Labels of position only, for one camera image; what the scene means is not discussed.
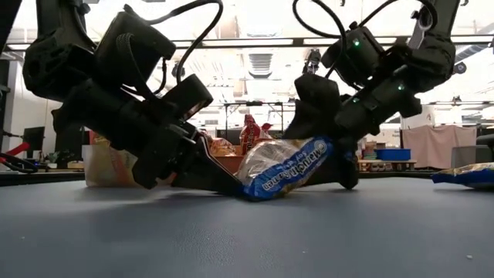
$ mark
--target white wall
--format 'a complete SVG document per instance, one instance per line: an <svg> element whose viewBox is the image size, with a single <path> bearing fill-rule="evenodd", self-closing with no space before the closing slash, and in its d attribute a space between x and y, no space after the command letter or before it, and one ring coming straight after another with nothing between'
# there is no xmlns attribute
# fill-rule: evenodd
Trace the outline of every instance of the white wall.
<svg viewBox="0 0 494 278"><path fill-rule="evenodd" d="M37 97L29 92L25 88L22 66L19 62L10 62L8 86L11 88L11 93L7 94L4 130L22 135L25 128L45 127L42 151L44 154L54 152L56 134L53 130L53 118L50 112L58 108L61 103ZM22 143L20 138L4 137L3 139L3 152Z"/></svg>

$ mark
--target workbench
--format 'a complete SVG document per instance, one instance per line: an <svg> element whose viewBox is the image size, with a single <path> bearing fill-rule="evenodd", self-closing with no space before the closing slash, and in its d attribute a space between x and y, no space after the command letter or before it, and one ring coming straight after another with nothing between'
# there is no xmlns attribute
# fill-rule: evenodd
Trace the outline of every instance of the workbench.
<svg viewBox="0 0 494 278"><path fill-rule="evenodd" d="M211 193L0 188L0 277L491 278L494 193L414 178Z"/></svg>

